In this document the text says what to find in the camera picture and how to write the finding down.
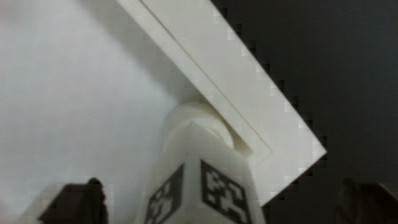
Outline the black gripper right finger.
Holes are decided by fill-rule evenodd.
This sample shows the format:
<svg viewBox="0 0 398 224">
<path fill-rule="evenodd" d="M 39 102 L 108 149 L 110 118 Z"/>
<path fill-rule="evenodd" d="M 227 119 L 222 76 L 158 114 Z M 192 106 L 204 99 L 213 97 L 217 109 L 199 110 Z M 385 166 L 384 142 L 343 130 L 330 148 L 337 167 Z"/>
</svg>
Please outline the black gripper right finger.
<svg viewBox="0 0 398 224">
<path fill-rule="evenodd" d="M 398 224 L 398 183 L 343 180 L 332 224 Z"/>
</svg>

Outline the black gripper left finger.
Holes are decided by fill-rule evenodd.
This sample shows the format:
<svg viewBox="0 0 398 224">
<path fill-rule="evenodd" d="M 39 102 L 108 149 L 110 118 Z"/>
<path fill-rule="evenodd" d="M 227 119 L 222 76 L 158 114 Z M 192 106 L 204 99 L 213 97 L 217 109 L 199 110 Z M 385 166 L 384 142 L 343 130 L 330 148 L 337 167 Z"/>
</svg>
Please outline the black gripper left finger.
<svg viewBox="0 0 398 224">
<path fill-rule="evenodd" d="M 42 224 L 108 224 L 103 184 L 67 184 L 37 218 Z"/>
</svg>

